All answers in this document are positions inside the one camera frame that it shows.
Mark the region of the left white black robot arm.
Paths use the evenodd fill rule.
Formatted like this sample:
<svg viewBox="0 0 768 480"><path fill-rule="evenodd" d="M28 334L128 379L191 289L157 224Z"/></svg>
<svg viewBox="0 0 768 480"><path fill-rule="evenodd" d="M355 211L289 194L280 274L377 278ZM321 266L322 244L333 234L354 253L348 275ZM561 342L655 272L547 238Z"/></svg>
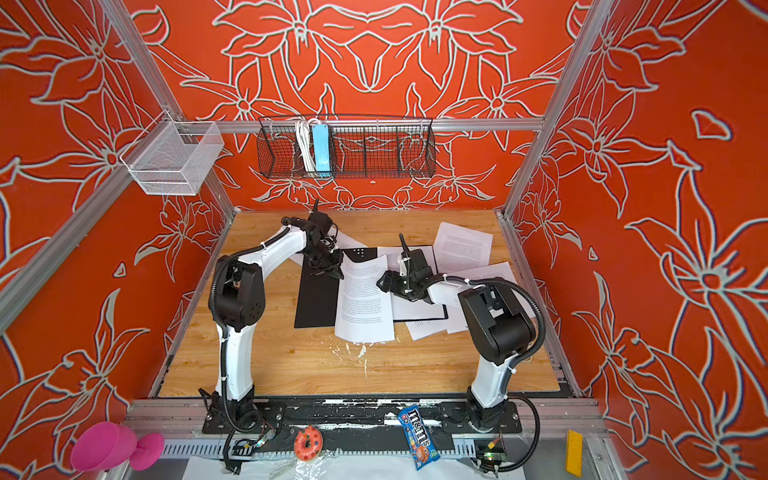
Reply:
<svg viewBox="0 0 768 480"><path fill-rule="evenodd" d="M207 418L226 433L250 434L263 425L254 404L251 359L255 327L266 309L265 281L297 254L312 274L342 280L343 252L336 248L335 229L330 216L313 209L306 219L284 217L266 241L217 260L208 308L219 338L218 380L208 395Z"/></svg>

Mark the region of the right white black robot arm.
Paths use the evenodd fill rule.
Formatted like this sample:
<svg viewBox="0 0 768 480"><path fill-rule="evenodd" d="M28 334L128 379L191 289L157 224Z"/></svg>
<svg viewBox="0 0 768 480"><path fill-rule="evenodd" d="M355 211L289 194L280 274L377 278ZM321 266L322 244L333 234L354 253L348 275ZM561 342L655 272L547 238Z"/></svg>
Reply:
<svg viewBox="0 0 768 480"><path fill-rule="evenodd" d="M399 269L385 271L376 286L409 302L461 310L480 355L461 420L479 433L502 433L501 420L510 399L526 404L534 419L531 444L519 460L496 460L486 451L473 459L472 465L494 474L522 468L538 446L541 417L525 395L510 394L508 384L517 366L533 357L546 339L544 314L533 296L503 277L470 279L437 274L422 252L408 248L401 253Z"/></svg>

